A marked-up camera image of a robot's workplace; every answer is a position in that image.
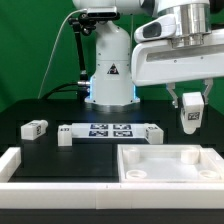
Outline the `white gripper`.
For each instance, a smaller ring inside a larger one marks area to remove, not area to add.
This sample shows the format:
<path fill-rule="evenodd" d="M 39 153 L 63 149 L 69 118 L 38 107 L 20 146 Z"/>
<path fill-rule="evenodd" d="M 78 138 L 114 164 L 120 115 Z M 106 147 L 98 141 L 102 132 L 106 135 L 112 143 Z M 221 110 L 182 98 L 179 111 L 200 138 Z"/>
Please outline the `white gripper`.
<path fill-rule="evenodd" d="M 132 53 L 131 74 L 136 86 L 168 83 L 166 90 L 175 108 L 175 82 L 205 79 L 203 98 L 208 104 L 212 78 L 224 76 L 224 29 L 205 35 L 201 46 L 174 49 L 167 39 L 140 43 Z"/>

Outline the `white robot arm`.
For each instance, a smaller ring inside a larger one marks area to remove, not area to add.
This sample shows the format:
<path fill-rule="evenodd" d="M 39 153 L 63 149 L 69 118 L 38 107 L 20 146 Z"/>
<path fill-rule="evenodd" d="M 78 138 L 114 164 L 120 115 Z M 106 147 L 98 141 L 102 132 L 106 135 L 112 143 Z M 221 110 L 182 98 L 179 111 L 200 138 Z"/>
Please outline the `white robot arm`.
<path fill-rule="evenodd" d="M 119 111 L 136 105 L 137 86 L 202 80 L 196 101 L 208 102 L 213 79 L 224 76 L 224 28 L 210 15 L 224 0 L 72 0 L 81 31 L 96 37 L 96 71 L 87 105 Z"/>

